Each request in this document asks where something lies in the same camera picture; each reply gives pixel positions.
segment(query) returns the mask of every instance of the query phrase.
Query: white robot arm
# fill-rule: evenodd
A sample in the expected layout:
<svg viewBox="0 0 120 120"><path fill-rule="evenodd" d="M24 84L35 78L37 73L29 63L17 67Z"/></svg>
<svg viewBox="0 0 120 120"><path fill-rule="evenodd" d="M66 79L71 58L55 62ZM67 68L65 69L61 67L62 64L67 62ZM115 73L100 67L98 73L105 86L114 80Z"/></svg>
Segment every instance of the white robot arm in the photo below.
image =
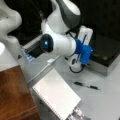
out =
<svg viewBox="0 0 120 120"><path fill-rule="evenodd" d="M81 63L88 63L92 51L88 44L93 30L81 26L78 37L66 35L66 32L79 24L80 10L70 0L51 0L51 2L55 9L42 22L41 48L44 52L64 56L70 67L78 69Z"/></svg>

